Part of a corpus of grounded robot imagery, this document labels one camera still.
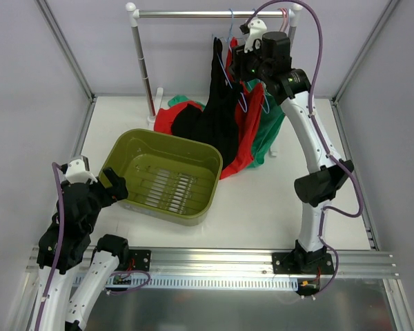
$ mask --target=black cloth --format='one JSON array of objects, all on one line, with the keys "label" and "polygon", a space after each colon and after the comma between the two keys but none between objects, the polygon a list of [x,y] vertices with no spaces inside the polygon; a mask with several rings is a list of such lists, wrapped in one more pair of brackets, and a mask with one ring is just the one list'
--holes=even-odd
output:
[{"label": "black cloth", "polygon": [[239,147],[239,127],[235,120],[235,108],[242,92],[242,86],[226,84],[220,58],[222,42],[213,41],[213,60],[210,81],[210,94],[204,111],[188,105],[173,121],[171,130],[174,136],[207,143],[219,150],[223,169],[233,162]]}]

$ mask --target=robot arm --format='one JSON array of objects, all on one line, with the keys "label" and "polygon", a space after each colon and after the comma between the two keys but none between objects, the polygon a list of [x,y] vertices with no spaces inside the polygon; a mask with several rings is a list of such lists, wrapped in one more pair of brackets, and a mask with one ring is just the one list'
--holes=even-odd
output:
[{"label": "robot arm", "polygon": [[[112,185],[105,188],[99,179],[89,172],[88,160],[85,157],[72,160],[69,164],[63,165],[61,170],[66,176],[66,181],[61,184],[64,204],[63,242],[53,278],[49,280],[59,238],[57,204],[57,213],[52,217],[50,227],[39,241],[37,263],[40,288],[30,331],[65,330],[66,320],[66,330],[83,330],[108,276],[128,258],[127,240],[108,234],[101,238],[86,280],[72,300],[69,299],[73,280],[83,254],[90,244],[90,234],[99,212],[117,200],[125,199],[128,191],[125,179],[118,177],[111,168],[103,169]],[[44,296],[46,286],[48,293]],[[39,314],[41,303],[44,304],[44,308],[42,314]]]},{"label": "robot arm", "polygon": [[301,69],[291,68],[290,39],[283,32],[267,32],[264,22],[255,17],[248,25],[242,25],[249,34],[245,45],[232,51],[230,73],[237,81],[260,79],[267,91],[282,107],[290,120],[301,144],[309,174],[296,179],[295,191],[302,201],[302,227],[293,254],[289,257],[298,270],[314,270],[326,255],[326,247],[320,239],[322,208],[329,206],[336,192],[347,180],[347,174],[326,154],[322,141],[311,120],[314,116],[330,154],[349,170],[351,161],[342,161],[320,121],[313,101],[313,113],[308,109],[310,82]]}]

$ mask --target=white wall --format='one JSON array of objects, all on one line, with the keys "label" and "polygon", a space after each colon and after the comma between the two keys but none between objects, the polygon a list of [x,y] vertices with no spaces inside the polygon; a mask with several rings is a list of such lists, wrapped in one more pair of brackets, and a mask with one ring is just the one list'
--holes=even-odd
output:
[{"label": "white wall", "polygon": [[36,7],[0,0],[0,330],[55,202],[87,100]]},{"label": "white wall", "polygon": [[414,313],[414,0],[391,17],[341,111],[380,248],[395,253]]},{"label": "white wall", "polygon": [[[96,93],[143,94],[128,16],[128,0],[49,0],[89,84]],[[144,10],[252,10],[263,0],[133,0]],[[317,96],[333,96],[388,0],[306,0],[324,31],[324,58]],[[276,10],[280,4],[269,10]],[[234,35],[241,36],[236,20]],[[280,19],[267,19],[279,28]],[[142,19],[139,22],[151,86],[175,93],[208,91],[211,34],[226,36],[230,19]],[[293,47],[293,65],[313,75],[317,31],[309,13],[302,14]]]}]

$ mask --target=green garment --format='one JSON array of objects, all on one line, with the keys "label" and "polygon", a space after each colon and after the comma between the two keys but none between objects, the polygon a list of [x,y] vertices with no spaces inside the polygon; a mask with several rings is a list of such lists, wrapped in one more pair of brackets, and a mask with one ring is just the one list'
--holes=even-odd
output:
[{"label": "green garment", "polygon": [[[246,84],[246,87],[251,91],[257,83],[258,80],[256,79],[249,81]],[[270,112],[266,114],[264,110],[261,111],[261,120],[259,122],[255,140],[251,146],[251,154],[255,160],[247,168],[257,168],[260,165],[264,164],[265,154],[267,154],[270,146],[276,139],[276,136],[281,128],[282,121],[285,118],[285,114],[282,112],[282,109],[276,104],[275,98],[273,98],[268,93],[266,93],[266,97],[270,106]],[[169,107],[173,107],[178,103],[186,101],[190,101],[190,99],[185,95],[179,94],[176,97],[172,98],[168,102],[168,105]],[[202,107],[202,110],[204,110],[205,105],[200,102],[197,103]],[[268,110],[266,101],[264,101],[264,108]]]},{"label": "green garment", "polygon": [[[174,105],[177,105],[178,103],[182,103],[182,102],[186,102],[186,101],[192,101],[190,100],[188,97],[186,97],[185,95],[180,95],[178,94],[176,97],[173,97],[167,104],[169,107],[173,107]],[[205,105],[203,105],[202,103],[195,101],[198,105],[201,106],[202,110],[204,110]]]}]

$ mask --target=red garment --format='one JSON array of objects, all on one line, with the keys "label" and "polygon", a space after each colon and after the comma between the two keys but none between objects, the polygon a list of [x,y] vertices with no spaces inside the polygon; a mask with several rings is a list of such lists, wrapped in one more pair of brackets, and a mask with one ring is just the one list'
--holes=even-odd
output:
[{"label": "red garment", "polygon": [[201,106],[194,101],[185,101],[170,107],[169,109],[160,109],[153,130],[160,133],[166,133],[172,135],[172,123],[175,117],[185,108],[187,105],[195,106],[201,109]]},{"label": "red garment", "polygon": [[[230,45],[232,47],[236,46],[237,40],[233,38]],[[231,53],[228,51],[226,68],[229,67],[230,63]],[[236,124],[239,126],[239,148],[237,150],[237,156],[227,168],[222,170],[220,179],[238,173],[253,162],[251,146],[255,140],[257,129],[259,127],[259,120],[261,119],[261,109],[264,104],[264,87],[261,83],[258,83],[250,93],[244,87],[244,96],[247,102],[247,112],[244,112],[239,104],[236,105],[235,109],[235,120]]]}]

